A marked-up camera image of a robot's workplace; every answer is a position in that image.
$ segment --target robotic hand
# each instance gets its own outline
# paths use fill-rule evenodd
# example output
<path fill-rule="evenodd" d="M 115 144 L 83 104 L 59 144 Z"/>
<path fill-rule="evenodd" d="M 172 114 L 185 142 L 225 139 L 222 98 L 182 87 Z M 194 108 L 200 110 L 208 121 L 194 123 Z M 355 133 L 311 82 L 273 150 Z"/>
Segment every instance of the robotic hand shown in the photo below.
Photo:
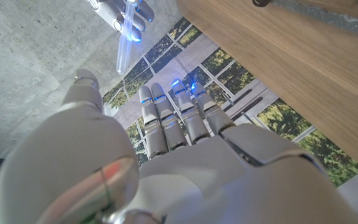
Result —
<path fill-rule="evenodd" d="M 122 32 L 124 25 L 126 4 L 123 0 L 86 0 L 89 2 L 95 12 L 102 17 L 110 26 L 118 32 Z M 129 0 L 134 3 L 136 12 L 132 26 L 132 40 L 140 42 L 142 34 L 146 29 L 145 20 L 152 22 L 154 20 L 154 12 L 144 0 Z"/>
<path fill-rule="evenodd" d="M 319 162 L 253 124 L 235 126 L 199 83 L 174 80 L 190 142 L 162 87 L 139 90 L 150 159 L 80 70 L 60 110 L 0 169 L 0 223 L 358 223 Z"/>

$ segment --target green foliage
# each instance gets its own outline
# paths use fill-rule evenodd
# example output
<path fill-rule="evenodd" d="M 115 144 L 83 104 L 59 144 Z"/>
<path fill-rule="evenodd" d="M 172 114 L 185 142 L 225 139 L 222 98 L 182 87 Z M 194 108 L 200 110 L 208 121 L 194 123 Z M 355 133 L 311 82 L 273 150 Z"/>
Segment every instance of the green foliage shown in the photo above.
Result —
<path fill-rule="evenodd" d="M 212 97 L 217 105 L 222 106 L 224 102 L 226 102 L 226 99 L 223 96 L 225 91 L 215 82 L 212 82 L 210 85 L 208 85 L 205 88 L 205 91 Z"/>
<path fill-rule="evenodd" d="M 143 116 L 140 116 L 140 118 L 137 119 L 137 123 L 139 124 L 140 130 L 142 131 L 142 136 L 145 136 Z"/>
<path fill-rule="evenodd" d="M 320 131 L 313 131 L 298 144 L 320 160 L 336 187 L 358 174 L 358 163 Z"/>
<path fill-rule="evenodd" d="M 216 76 L 221 70 L 223 70 L 229 63 L 233 61 L 222 49 L 218 48 L 208 58 L 206 58 L 201 64 L 204 66 L 212 75 Z"/>
<path fill-rule="evenodd" d="M 103 96 L 103 103 L 109 103 L 111 98 L 122 88 L 122 82 L 119 82 L 115 87 L 108 91 Z"/>
<path fill-rule="evenodd" d="M 127 96 L 124 93 L 124 90 L 121 89 L 118 94 L 112 99 L 110 102 L 110 108 L 120 108 L 122 105 L 124 105 L 128 101 Z"/>
<path fill-rule="evenodd" d="M 126 129 L 127 135 L 129 137 L 129 140 L 131 140 L 132 145 L 135 145 L 137 142 L 140 141 L 140 134 L 137 130 L 136 121 L 133 122 L 127 129 Z"/>
<path fill-rule="evenodd" d="M 182 17 L 168 33 L 171 35 L 172 38 L 176 39 L 188 26 L 190 26 L 190 22 L 187 21 L 187 19 L 185 19 L 184 17 Z"/>
<path fill-rule="evenodd" d="M 174 111 L 175 108 L 173 107 L 173 105 L 172 105 L 171 101 L 168 99 L 168 97 L 165 97 L 165 100 L 167 100 L 167 101 L 169 102 L 169 108 L 170 108 L 172 111 Z"/>
<path fill-rule="evenodd" d="M 194 97 L 193 99 L 191 99 L 195 108 L 197 109 L 198 113 L 200 114 L 201 119 L 206 119 L 205 113 L 204 111 L 200 108 L 198 101 L 196 100 L 196 98 Z"/>
<path fill-rule="evenodd" d="M 173 44 L 173 41 L 171 38 L 169 38 L 168 35 L 165 35 L 158 43 L 154 45 L 153 48 L 149 50 L 149 52 L 147 52 L 145 55 L 146 59 L 149 61 L 149 63 L 153 63 L 160 55 L 162 55 L 162 53 L 164 53 L 164 51 L 169 48 L 169 46 L 171 46 L 171 44 Z"/>
<path fill-rule="evenodd" d="M 183 132 L 184 135 L 187 135 L 188 133 L 187 133 L 185 124 L 183 124 L 183 121 L 180 119 L 179 114 L 175 113 L 175 117 L 178 120 L 181 131 Z"/>
<path fill-rule="evenodd" d="M 155 73 L 159 72 L 164 66 L 167 65 L 174 57 L 181 52 L 181 48 L 173 45 L 165 54 L 163 54 L 157 61 L 152 64 Z"/>
<path fill-rule="evenodd" d="M 153 77 L 152 71 L 148 68 L 141 74 L 139 74 L 136 78 L 134 78 L 131 82 L 125 84 L 125 89 L 127 90 L 128 97 L 132 98 L 135 93 L 138 92 L 139 88 L 142 85 L 145 85 L 151 78 Z"/>
<path fill-rule="evenodd" d="M 125 83 L 131 82 L 134 78 L 139 76 L 149 65 L 142 58 L 139 60 L 136 65 L 131 69 L 131 71 L 124 77 Z"/>
<path fill-rule="evenodd" d="M 142 142 L 140 144 L 138 144 L 134 149 L 135 149 L 135 153 L 137 156 L 137 162 L 140 167 L 143 163 L 145 163 L 146 161 L 149 160 L 147 158 L 146 149 Z"/>
<path fill-rule="evenodd" d="M 281 99 L 274 101 L 260 112 L 257 117 L 270 130 L 288 140 L 294 139 L 311 126 L 307 120 Z"/>
<path fill-rule="evenodd" d="M 218 80 L 234 95 L 254 79 L 255 77 L 237 62 L 218 76 Z"/>
<path fill-rule="evenodd" d="M 190 29 L 187 30 L 186 34 L 183 35 L 178 42 L 180 43 L 180 45 L 186 48 L 201 34 L 202 32 L 200 30 L 198 30 L 195 26 L 192 26 L 190 27 Z"/>
<path fill-rule="evenodd" d="M 171 89 L 168 92 L 168 94 L 169 94 L 169 96 L 171 96 L 171 99 L 173 100 L 173 103 L 177 106 L 177 108 L 179 108 L 179 102 L 178 102 L 177 97 L 173 94 L 173 90 Z"/>

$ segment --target robot finger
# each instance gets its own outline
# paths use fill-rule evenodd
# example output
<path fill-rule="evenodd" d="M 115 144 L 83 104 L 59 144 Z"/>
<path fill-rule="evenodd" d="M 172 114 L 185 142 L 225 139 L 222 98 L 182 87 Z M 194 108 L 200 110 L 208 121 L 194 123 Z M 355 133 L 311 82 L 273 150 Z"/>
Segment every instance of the robot finger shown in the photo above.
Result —
<path fill-rule="evenodd" d="M 149 159 L 168 152 L 167 141 L 163 133 L 158 113 L 154 106 L 153 96 L 147 86 L 139 88 L 139 98 L 142 103 L 142 114 L 147 141 L 146 153 Z"/>
<path fill-rule="evenodd" d="M 192 144 L 196 144 L 202 139 L 210 138 L 201 116 L 198 114 L 190 95 L 187 93 L 183 82 L 180 79 L 174 79 L 172 90 L 178 100 L 179 108 L 186 130 Z"/>
<path fill-rule="evenodd" d="M 136 12 L 139 13 L 139 15 L 141 15 L 147 21 L 153 22 L 154 20 L 153 9 L 144 0 L 139 0 L 139 3 L 136 7 Z"/>
<path fill-rule="evenodd" d="M 153 83 L 151 90 L 169 149 L 175 150 L 180 146 L 187 146 L 186 138 L 173 114 L 170 102 L 162 86 L 158 83 Z"/>
<path fill-rule="evenodd" d="M 133 25 L 137 28 L 139 31 L 146 30 L 146 23 L 142 18 L 140 18 L 137 14 L 134 14 L 134 23 Z"/>
<path fill-rule="evenodd" d="M 132 31 L 131 31 L 131 39 L 134 42 L 140 42 L 142 40 L 142 34 L 140 33 L 140 31 L 138 29 L 136 29 L 136 27 L 132 26 Z"/>
<path fill-rule="evenodd" d="M 221 134 L 228 127 L 235 126 L 229 116 L 205 92 L 201 83 L 193 83 L 191 92 L 197 99 L 198 105 L 205 114 L 209 126 L 215 135 Z"/>

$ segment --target wooden surface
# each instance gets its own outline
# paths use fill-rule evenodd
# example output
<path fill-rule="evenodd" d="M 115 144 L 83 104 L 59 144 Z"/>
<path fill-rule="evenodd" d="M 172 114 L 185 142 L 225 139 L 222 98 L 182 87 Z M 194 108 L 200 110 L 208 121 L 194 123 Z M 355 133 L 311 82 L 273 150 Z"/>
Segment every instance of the wooden surface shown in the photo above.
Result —
<path fill-rule="evenodd" d="M 358 162 L 358 35 L 251 0 L 178 0 L 178 7 Z"/>
<path fill-rule="evenodd" d="M 347 14 L 349 16 L 358 18 L 358 0 L 351 0 L 349 2 L 338 0 L 297 0 L 302 3 L 310 4 L 312 6 L 320 7 L 329 12 L 335 12 L 339 14 Z"/>

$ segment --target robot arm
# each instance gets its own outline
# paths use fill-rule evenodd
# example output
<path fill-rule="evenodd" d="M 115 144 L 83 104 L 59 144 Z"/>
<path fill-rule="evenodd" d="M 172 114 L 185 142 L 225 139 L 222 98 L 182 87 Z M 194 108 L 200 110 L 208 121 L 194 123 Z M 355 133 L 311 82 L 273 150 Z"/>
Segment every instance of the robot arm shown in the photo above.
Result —
<path fill-rule="evenodd" d="M 0 223 L 358 223 L 319 162 L 251 124 L 235 126 L 195 83 L 173 92 L 190 142 L 159 84 L 142 86 L 149 161 L 138 169 L 121 125 L 103 115 L 80 70 L 58 113 L 0 170 Z"/>

